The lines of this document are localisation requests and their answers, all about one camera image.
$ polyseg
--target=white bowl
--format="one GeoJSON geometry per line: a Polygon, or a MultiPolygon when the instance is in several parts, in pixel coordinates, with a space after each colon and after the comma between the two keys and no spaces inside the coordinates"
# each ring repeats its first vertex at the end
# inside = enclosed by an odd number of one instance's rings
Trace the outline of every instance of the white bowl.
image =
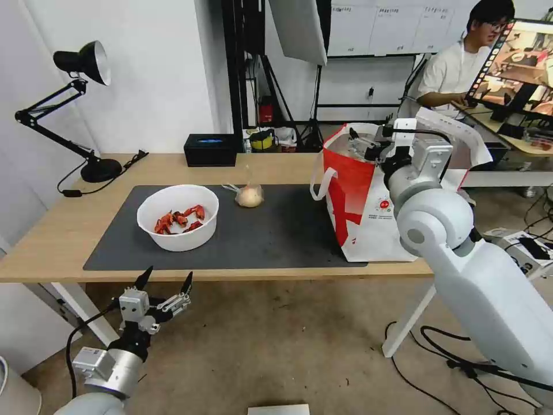
{"type": "MultiPolygon", "coordinates": [[[[213,236],[217,227],[218,211],[219,199],[207,187],[181,184],[166,187],[148,197],[138,208],[137,222],[160,247],[168,251],[182,252],[205,244],[213,236]],[[177,235],[160,235],[154,232],[157,220],[170,210],[184,212],[196,205],[202,205],[206,211],[206,217],[201,221],[203,226],[177,235]]],[[[195,220],[195,213],[192,213],[188,217],[188,226],[195,220]]],[[[181,232],[182,228],[174,223],[171,230],[181,232]]]]}

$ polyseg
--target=plastic bag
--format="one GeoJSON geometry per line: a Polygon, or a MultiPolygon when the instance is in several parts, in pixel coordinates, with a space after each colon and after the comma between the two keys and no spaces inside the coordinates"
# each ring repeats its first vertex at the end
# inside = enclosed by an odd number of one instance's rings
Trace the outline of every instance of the plastic bag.
{"type": "Polygon", "coordinates": [[[234,200],[240,206],[244,208],[256,208],[263,203],[263,188],[260,184],[251,184],[251,172],[249,170],[249,166],[246,166],[246,171],[248,175],[248,184],[246,186],[239,188],[228,183],[223,184],[222,187],[236,192],[234,200]]]}

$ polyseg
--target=lamp arm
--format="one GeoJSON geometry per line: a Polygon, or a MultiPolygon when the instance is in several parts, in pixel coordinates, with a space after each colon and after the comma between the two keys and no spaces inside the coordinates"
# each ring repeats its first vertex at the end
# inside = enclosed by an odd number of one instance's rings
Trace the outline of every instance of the lamp arm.
{"type": "Polygon", "coordinates": [[[69,82],[62,89],[59,89],[58,91],[47,96],[43,100],[40,100],[39,102],[30,106],[29,108],[17,111],[16,112],[17,122],[23,124],[24,126],[29,127],[30,129],[36,131],[37,133],[42,134],[45,137],[48,137],[49,139],[55,141],[59,145],[64,146],[66,149],[71,150],[72,152],[80,155],[81,157],[87,160],[99,160],[99,158],[94,155],[94,150],[87,151],[84,148],[77,145],[76,143],[74,143],[73,141],[69,141],[57,135],[53,131],[50,131],[49,129],[39,125],[38,123],[39,119],[41,119],[42,117],[50,114],[51,112],[56,111],[58,108],[61,108],[64,105],[67,105],[71,101],[74,101],[75,99],[79,98],[81,95],[84,95],[86,93],[86,84],[87,84],[87,81],[83,79],[80,79],[80,78],[74,79],[72,82],[69,82]],[[75,89],[77,91],[77,94],[70,96],[69,98],[61,101],[58,104],[41,107],[41,105],[47,103],[53,98],[56,98],[57,96],[61,95],[62,93],[64,93],[69,89],[75,89]]]}

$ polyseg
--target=white t-shirt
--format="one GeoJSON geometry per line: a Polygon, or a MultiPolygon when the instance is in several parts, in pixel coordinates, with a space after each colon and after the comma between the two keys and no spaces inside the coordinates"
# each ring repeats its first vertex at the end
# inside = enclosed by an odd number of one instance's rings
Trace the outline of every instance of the white t-shirt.
{"type": "MultiPolygon", "coordinates": [[[[416,98],[429,92],[468,92],[490,54],[490,48],[481,47],[478,53],[467,52],[459,41],[433,56],[426,65],[416,98]]],[[[435,111],[455,117],[459,112],[451,104],[434,108],[435,111]]]]}

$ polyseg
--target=lamp shade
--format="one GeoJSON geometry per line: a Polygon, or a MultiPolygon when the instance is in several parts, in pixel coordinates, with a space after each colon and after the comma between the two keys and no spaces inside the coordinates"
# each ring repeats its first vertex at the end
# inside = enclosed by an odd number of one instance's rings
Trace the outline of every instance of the lamp shade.
{"type": "Polygon", "coordinates": [[[111,83],[108,57],[98,40],[87,43],[78,52],[55,52],[54,63],[62,71],[82,72],[99,84],[109,85],[111,83]]]}

